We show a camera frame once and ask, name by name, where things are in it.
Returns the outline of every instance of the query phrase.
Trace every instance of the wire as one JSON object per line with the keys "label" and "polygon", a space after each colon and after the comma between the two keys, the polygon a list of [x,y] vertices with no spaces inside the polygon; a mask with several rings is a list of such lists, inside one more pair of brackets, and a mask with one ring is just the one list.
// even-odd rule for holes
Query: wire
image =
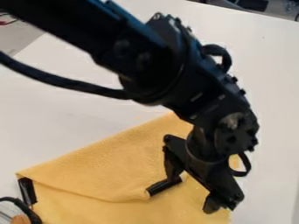
{"label": "wire", "polygon": [[23,213],[27,215],[32,224],[42,224],[42,220],[35,214],[22,200],[14,199],[12,197],[0,198],[0,202],[9,201],[13,203],[16,207],[20,208]]}
{"label": "wire", "polygon": [[85,81],[71,80],[57,76],[52,73],[43,72],[37,68],[27,66],[0,51],[0,64],[20,73],[28,78],[41,81],[45,84],[58,88],[67,88],[93,95],[102,95],[119,100],[130,100],[127,93],[123,89],[111,89],[107,87],[97,86]]}
{"label": "wire", "polygon": [[227,73],[227,71],[232,65],[232,58],[225,48],[219,45],[204,45],[203,52],[212,56],[221,56],[222,64],[220,66],[223,72]]}

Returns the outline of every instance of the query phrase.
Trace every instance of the cable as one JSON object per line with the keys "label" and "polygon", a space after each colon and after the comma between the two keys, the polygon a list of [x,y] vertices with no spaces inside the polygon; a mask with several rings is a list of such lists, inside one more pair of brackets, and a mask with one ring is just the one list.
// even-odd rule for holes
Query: cable
{"label": "cable", "polygon": [[222,64],[220,65],[223,72],[227,73],[229,68],[232,65],[231,55],[227,52],[227,50],[219,45],[204,45],[203,53],[209,54],[212,56],[221,56]]}
{"label": "cable", "polygon": [[37,68],[27,66],[18,62],[3,52],[0,52],[0,64],[10,68],[11,70],[20,73],[28,78],[36,81],[41,81],[45,84],[52,85],[58,88],[67,88],[93,95],[102,95],[119,100],[129,100],[127,93],[122,89],[111,89],[107,87],[97,86],[85,81],[71,80],[57,76],[52,73],[47,73],[38,70]]}
{"label": "cable", "polygon": [[0,198],[0,202],[9,201],[27,215],[32,224],[42,224],[42,220],[22,200],[11,197]]}

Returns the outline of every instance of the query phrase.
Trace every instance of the yellow towel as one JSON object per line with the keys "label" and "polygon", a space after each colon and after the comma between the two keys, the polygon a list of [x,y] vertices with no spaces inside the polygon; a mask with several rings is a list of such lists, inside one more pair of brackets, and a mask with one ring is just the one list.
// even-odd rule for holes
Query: yellow towel
{"label": "yellow towel", "polygon": [[46,224],[227,224],[227,210],[202,212],[208,191],[192,177],[153,198],[145,190],[166,178],[163,136],[190,130],[167,115],[17,176],[33,180],[33,208]]}

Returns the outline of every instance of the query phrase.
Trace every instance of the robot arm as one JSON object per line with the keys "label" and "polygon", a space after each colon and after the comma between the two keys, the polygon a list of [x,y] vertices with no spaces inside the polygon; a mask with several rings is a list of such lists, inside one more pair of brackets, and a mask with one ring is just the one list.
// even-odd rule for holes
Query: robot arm
{"label": "robot arm", "polygon": [[[204,211],[234,209],[244,199],[233,176],[251,166],[259,125],[237,79],[227,71],[229,53],[201,45],[179,18],[157,13],[142,24],[117,4],[98,0],[3,0],[0,8],[88,52],[99,66],[119,76],[123,90],[68,80],[21,64],[0,53],[0,62],[30,78],[146,105],[164,105],[194,125],[188,139],[166,136],[167,179],[148,188],[155,195],[180,182],[185,170],[210,191]],[[212,56],[222,57],[217,64]],[[233,171],[228,158],[239,154],[246,172]]]}

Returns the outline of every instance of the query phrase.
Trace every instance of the white table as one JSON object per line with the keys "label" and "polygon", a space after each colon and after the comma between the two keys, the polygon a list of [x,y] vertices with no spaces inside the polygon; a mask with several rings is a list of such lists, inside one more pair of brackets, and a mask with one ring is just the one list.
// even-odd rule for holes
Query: white table
{"label": "white table", "polygon": [[[118,2],[144,22],[157,11],[178,16],[203,43],[227,47],[233,56],[231,73],[248,92],[261,123],[254,169],[241,182],[247,197],[233,213],[233,223],[299,223],[299,24],[186,1]],[[50,35],[16,58],[67,77],[118,87],[116,75]],[[14,172],[167,111],[48,87],[3,67],[0,74],[0,195],[17,194]]]}

